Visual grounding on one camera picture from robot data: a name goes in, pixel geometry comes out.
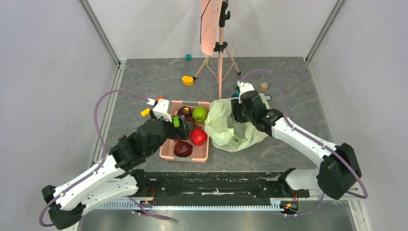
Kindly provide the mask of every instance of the plastic bag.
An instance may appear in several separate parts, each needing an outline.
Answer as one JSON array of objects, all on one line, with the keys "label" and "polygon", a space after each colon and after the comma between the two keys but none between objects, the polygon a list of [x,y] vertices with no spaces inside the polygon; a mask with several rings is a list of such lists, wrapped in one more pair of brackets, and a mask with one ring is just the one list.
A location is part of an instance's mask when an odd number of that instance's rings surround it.
[{"label": "plastic bag", "polygon": [[[265,95],[260,94],[260,96],[269,109]],[[204,130],[211,137],[215,147],[229,152],[237,152],[261,142],[268,136],[266,133],[258,131],[250,122],[233,123],[231,112],[231,98],[211,102]]]}]

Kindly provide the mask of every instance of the gray table surface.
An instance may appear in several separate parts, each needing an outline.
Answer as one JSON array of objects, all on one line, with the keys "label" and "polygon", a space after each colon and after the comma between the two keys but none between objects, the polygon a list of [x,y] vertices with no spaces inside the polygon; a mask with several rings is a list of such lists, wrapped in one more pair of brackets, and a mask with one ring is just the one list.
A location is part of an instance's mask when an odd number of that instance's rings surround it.
[{"label": "gray table surface", "polygon": [[[123,74],[121,89],[137,92],[148,98],[164,96],[169,100],[208,101],[218,99],[217,80],[208,69],[203,69],[193,86],[181,82],[184,75],[193,76],[203,59],[136,59],[128,60]],[[328,140],[329,135],[323,118],[312,78],[301,57],[248,57],[236,58],[242,75],[232,70],[223,81],[223,98],[234,93],[233,85],[253,69],[264,69],[274,73],[284,93],[289,118],[311,133]],[[224,59],[224,73],[231,62]],[[209,65],[217,70],[217,59],[211,58]],[[263,73],[251,74],[246,81],[252,83],[259,92],[270,94],[271,108],[281,110],[280,95],[273,79]],[[268,89],[261,91],[261,83]],[[148,106],[137,97],[120,93],[115,104],[110,124],[107,147],[117,143],[123,135],[136,131],[146,118],[140,112]],[[288,168],[315,168],[304,155],[286,143],[267,137],[261,143],[245,150],[230,153],[215,148],[211,143],[206,163],[166,161],[158,151],[139,166],[146,171],[285,171]]]}]

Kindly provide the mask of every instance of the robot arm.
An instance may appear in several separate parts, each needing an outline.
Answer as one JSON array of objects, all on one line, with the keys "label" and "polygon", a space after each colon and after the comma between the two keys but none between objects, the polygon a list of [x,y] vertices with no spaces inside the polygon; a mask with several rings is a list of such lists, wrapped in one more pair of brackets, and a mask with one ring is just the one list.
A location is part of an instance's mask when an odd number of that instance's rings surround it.
[{"label": "robot arm", "polygon": [[[96,171],[96,168],[102,160],[70,182],[58,187],[48,185],[43,188],[42,194],[47,203],[59,196],[49,209],[51,221],[56,228],[61,230],[70,227],[94,208],[116,198],[134,194],[144,196],[150,190],[150,181],[144,170],[134,168],[144,163],[167,139],[186,140],[192,123],[188,123],[184,116],[177,116],[178,124],[174,126],[169,114],[171,102],[168,100],[149,99],[148,104],[154,106],[150,111],[151,118],[138,127],[136,132],[119,139],[99,170]],[[117,177],[120,179],[108,182]],[[63,193],[73,184],[77,185]]]},{"label": "robot arm", "polygon": [[257,130],[282,140],[313,161],[319,169],[289,169],[285,181],[293,190],[321,189],[333,199],[340,199],[355,183],[351,172],[336,158],[334,150],[361,178],[353,148],[343,143],[325,141],[296,125],[276,109],[267,109],[258,92],[249,83],[238,82],[240,96],[231,101],[233,122],[251,122]]}]

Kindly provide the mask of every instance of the yellow toy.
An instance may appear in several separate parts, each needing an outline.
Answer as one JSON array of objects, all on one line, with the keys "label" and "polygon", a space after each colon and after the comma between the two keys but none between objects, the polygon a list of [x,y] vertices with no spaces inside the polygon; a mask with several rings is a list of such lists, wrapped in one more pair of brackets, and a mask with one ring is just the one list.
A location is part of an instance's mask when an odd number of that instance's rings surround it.
[{"label": "yellow toy", "polygon": [[191,76],[183,76],[181,81],[183,81],[183,84],[186,86],[192,86],[194,84],[194,78]]}]

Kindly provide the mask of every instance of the pink plastic basket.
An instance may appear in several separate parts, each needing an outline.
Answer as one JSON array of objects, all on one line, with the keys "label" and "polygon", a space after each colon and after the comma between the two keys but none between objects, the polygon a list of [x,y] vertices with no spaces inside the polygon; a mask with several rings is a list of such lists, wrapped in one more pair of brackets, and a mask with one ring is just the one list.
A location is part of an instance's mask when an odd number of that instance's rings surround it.
[{"label": "pink plastic basket", "polygon": [[[201,106],[201,107],[205,107],[207,111],[209,111],[210,105],[211,105],[211,103],[209,102],[197,102],[197,101],[172,100],[171,102],[172,102],[172,105],[171,105],[170,113],[172,116],[176,115],[177,111],[184,106],[190,107],[191,109]],[[204,124],[198,124],[198,123],[196,124],[199,125],[204,130]],[[174,145],[176,144],[176,142],[174,140],[167,139],[165,143],[160,147],[160,157],[166,160],[205,163],[208,158],[208,144],[209,144],[208,139],[209,137],[207,135],[207,141],[200,146],[194,145],[191,142],[191,140],[186,141],[193,146],[192,154],[188,157],[175,156],[173,151],[174,151]]]}]

